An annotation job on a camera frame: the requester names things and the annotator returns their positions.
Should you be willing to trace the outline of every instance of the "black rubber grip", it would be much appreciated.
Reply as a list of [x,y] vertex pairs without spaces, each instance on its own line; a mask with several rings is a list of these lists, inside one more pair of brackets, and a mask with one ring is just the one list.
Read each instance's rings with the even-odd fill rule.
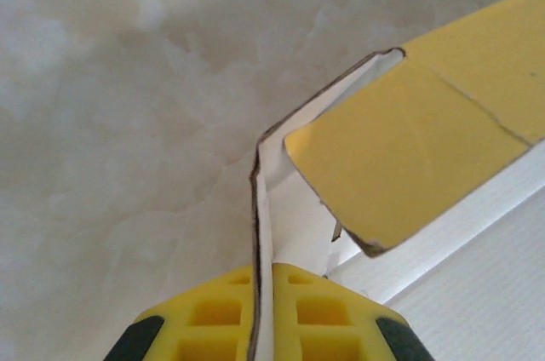
[[163,323],[164,318],[151,316],[130,325],[104,361],[142,361]]
[[432,355],[410,327],[385,317],[378,318],[376,325],[396,361],[433,361]]

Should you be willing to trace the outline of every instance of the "yellow paper surface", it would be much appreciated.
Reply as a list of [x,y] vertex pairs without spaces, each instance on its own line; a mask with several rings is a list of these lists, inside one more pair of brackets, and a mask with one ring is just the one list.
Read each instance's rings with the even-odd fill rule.
[[404,48],[521,138],[545,137],[545,0],[498,3]]
[[333,215],[384,248],[418,231],[527,149],[408,59],[285,144]]
[[398,66],[285,139],[332,214],[379,249],[545,137],[545,0],[506,0],[404,49]]

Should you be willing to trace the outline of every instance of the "crease line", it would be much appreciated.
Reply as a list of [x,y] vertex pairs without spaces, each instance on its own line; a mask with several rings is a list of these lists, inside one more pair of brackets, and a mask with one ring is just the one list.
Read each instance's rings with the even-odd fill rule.
[[443,83],[445,83],[447,86],[449,86],[449,88],[453,89],[454,91],[456,91],[459,95],[463,96],[466,100],[470,101],[472,104],[474,104],[475,106],[477,106],[484,114],[486,114],[489,118],[492,119],[492,121],[494,121],[494,123],[496,123],[496,125],[502,130],[504,131],[505,133],[507,133],[508,135],[512,136],[514,139],[516,140],[519,140],[520,142],[524,143],[526,146],[528,146],[529,148],[532,148],[535,144],[533,142],[531,142],[530,140],[528,140],[527,138],[525,138],[522,134],[519,134],[517,133],[516,131],[513,131],[512,129],[510,129],[507,125],[505,125],[502,120],[500,120],[500,118],[492,111],[490,110],[489,108],[485,107],[483,104],[481,104],[477,99],[475,99],[474,97],[472,97],[469,93],[465,92],[464,90],[460,89],[456,84],[454,84],[453,82],[451,82],[449,79],[447,79],[446,77],[443,77],[441,76],[439,73],[437,73],[435,70],[433,70],[432,68],[422,64],[420,61],[418,60],[415,60],[413,59],[412,57],[410,57],[409,55],[407,55],[407,58],[411,59],[412,61],[414,61],[416,64],[418,64],[419,66],[425,68],[426,70],[430,71],[434,76],[436,76],[439,80],[441,80]]

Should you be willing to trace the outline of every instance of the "brown edge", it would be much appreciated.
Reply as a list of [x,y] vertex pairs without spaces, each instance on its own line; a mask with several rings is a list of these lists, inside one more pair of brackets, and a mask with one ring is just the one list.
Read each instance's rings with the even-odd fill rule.
[[370,257],[371,259],[375,258],[377,256],[380,256],[383,253],[386,253],[390,249],[392,249],[392,248],[385,248],[384,246],[382,246],[378,242],[374,242],[374,243],[365,242],[358,235],[356,235],[354,232],[349,231],[345,227],[343,227],[343,229],[344,229],[344,232],[346,232],[348,234],[348,236],[354,241],[354,243],[357,244],[358,247],[360,249],[362,249],[363,252],[368,257]]
[[[269,129],[267,129],[261,137],[258,139],[255,145],[255,157],[254,157],[254,166],[251,170],[250,174],[250,185],[251,185],[251,192],[252,192],[252,202],[251,202],[251,209],[252,209],[252,244],[253,244],[253,255],[252,255],[252,261],[253,261],[253,272],[254,272],[254,321],[252,324],[252,330],[250,332],[250,343],[248,345],[248,352],[246,353],[246,360],[247,361],[254,361],[255,360],[255,351],[257,346],[257,336],[259,333],[259,322],[261,319],[261,288],[262,288],[262,282],[261,282],[261,246],[260,246],[260,230],[259,230],[259,215],[257,211],[258,201],[257,201],[257,175],[261,171],[261,162],[259,158],[259,145],[262,144],[268,137],[270,137],[280,126],[282,126],[287,120],[289,120],[291,117],[293,117],[294,114],[296,114],[298,111],[300,111],[304,106],[306,106],[311,101],[315,100],[317,97],[319,97],[321,94],[329,90],[333,85],[339,83],[343,78],[349,76],[356,70],[358,70],[361,66],[363,66],[365,63],[367,63],[369,60],[371,60],[373,57],[379,55],[379,54],[388,54],[393,52],[394,50],[399,50],[403,57],[406,56],[406,52],[403,48],[395,47],[388,50],[382,50],[382,51],[376,51],[371,54],[366,55],[362,60],[355,63],[353,66],[348,68],[345,72],[343,72],[339,77],[335,78],[333,81],[331,81],[329,84],[327,84],[325,87],[323,87],[320,91],[318,91],[315,95],[310,97],[307,101],[302,103],[300,106],[298,106],[295,110],[290,112],[286,117],[279,120],[277,123],[275,123],[273,126],[271,126]],[[367,254],[367,246],[369,244],[363,242],[360,240],[356,235],[352,233],[348,233],[350,237],[354,240],[354,242]]]
[[335,229],[333,229],[333,236],[331,237],[331,242],[335,242],[338,238],[341,237],[342,224],[337,221],[335,224]]

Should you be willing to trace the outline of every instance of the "marble surface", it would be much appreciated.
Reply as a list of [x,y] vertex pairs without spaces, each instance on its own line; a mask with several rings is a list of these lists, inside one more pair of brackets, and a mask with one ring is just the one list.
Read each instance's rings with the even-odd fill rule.
[[0,360],[101,359],[250,262],[259,134],[497,0],[0,0]]

